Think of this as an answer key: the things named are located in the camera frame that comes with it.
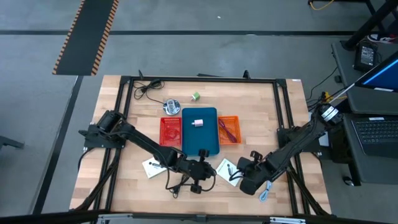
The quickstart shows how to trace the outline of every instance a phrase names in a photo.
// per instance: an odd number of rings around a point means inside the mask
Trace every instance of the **small white object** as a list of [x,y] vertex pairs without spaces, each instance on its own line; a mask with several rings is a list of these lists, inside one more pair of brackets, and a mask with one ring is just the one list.
[[147,161],[142,162],[144,166],[145,173],[148,178],[154,177],[157,174],[166,170],[166,168],[162,167],[159,162],[155,158],[150,158]]
[[380,91],[393,91],[393,90],[386,89],[386,88],[375,88],[375,90],[380,90]]
[[[221,164],[217,168],[217,174],[220,175],[224,180],[226,180],[228,183],[232,184],[232,186],[236,187],[238,184],[240,178],[234,179],[232,181],[229,181],[230,173],[235,173],[238,169],[236,168],[236,165],[234,165],[232,162],[230,162],[227,159],[223,159],[221,161]],[[235,177],[242,175],[242,173],[237,173],[235,174]]]
[[384,121],[384,118],[369,118],[370,121]]
[[194,120],[192,122],[192,125],[195,125],[195,127],[202,127],[203,126],[203,120],[202,119]]

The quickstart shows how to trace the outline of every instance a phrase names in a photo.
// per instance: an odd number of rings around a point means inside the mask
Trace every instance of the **blue tray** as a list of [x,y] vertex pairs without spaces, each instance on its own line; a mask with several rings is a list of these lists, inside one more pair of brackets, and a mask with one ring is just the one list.
[[[202,127],[192,123],[203,120]],[[216,108],[184,108],[182,110],[182,151],[188,156],[197,156],[200,149],[209,150],[214,156],[220,152]]]

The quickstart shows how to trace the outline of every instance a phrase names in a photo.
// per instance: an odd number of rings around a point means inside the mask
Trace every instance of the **red basket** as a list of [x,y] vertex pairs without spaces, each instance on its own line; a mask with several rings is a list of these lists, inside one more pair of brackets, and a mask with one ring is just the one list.
[[226,126],[226,129],[236,138],[237,142],[231,142],[229,140],[226,131],[218,125],[218,138],[220,139],[221,145],[233,145],[242,144],[241,128],[239,127],[238,116],[218,116],[218,119],[222,120]]
[[161,146],[181,146],[181,118],[161,118],[160,138]]

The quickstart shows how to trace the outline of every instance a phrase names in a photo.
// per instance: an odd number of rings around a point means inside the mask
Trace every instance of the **gray carpet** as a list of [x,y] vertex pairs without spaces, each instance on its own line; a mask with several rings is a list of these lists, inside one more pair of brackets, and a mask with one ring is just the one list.
[[[0,29],[69,29],[79,0],[0,0]],[[312,11],[307,1],[121,1],[114,30],[355,30],[369,17],[360,3]],[[111,36],[96,77],[86,77],[75,106],[44,212],[67,211],[83,138],[104,74],[300,78],[305,94],[336,67],[337,37]],[[0,35],[0,135],[25,142],[0,152],[0,216],[31,210],[75,77],[51,71],[65,37]],[[341,88],[333,79],[314,90]],[[339,217],[396,223],[395,185],[341,181],[345,166],[323,163],[331,209]],[[154,223],[153,220],[136,220]]]

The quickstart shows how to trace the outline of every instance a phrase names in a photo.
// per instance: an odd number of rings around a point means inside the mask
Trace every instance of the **blue cable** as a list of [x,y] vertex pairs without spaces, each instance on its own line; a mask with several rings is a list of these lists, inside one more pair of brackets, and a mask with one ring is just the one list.
[[272,183],[267,180],[267,188],[263,193],[260,194],[260,197],[259,197],[260,202],[265,202],[267,200],[268,192],[270,191],[271,187],[272,187]]

